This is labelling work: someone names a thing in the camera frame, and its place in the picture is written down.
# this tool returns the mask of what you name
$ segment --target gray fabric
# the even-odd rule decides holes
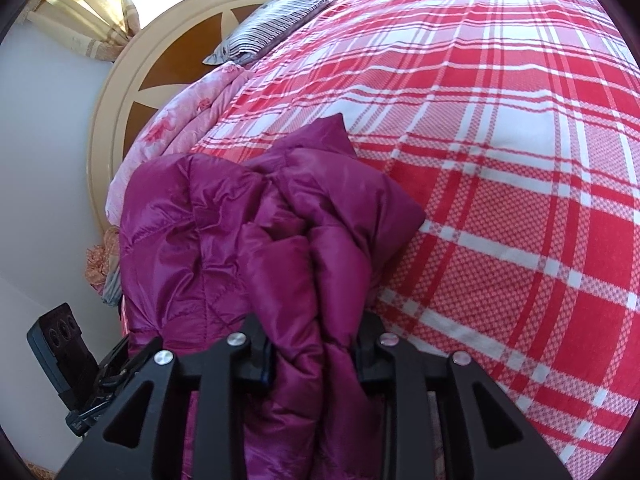
[[[242,22],[203,61],[246,65],[268,54],[294,31],[307,24],[335,0],[270,0]]]

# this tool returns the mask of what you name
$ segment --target pink floral fabric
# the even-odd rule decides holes
[[[215,126],[253,76],[241,66],[225,63],[185,88],[146,124],[109,186],[105,211],[112,225],[120,225],[124,193],[133,172],[158,156],[188,152]]]

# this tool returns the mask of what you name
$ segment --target triangular cutout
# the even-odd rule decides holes
[[[146,410],[149,407],[154,384],[147,381],[131,396],[118,412],[111,424],[104,430],[104,439],[129,449],[138,447]]]
[[[523,439],[522,432],[481,383],[473,386],[489,447],[498,449]]]

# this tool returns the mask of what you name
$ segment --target cream headboard frame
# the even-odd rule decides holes
[[[104,213],[109,184],[146,115],[151,117],[210,70],[202,65],[204,57],[254,7],[266,1],[184,0],[153,20],[120,55],[102,86],[89,131],[87,179],[101,230],[109,227]],[[219,29],[220,35],[207,34],[205,31],[210,32],[211,27]],[[164,73],[168,83],[156,84],[158,80],[162,82]]]

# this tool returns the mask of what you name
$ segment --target red and white plaid blanket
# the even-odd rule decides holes
[[[245,160],[337,112],[428,221],[377,311],[466,349],[574,478],[640,398],[640,70],[596,0],[338,0],[195,148]]]

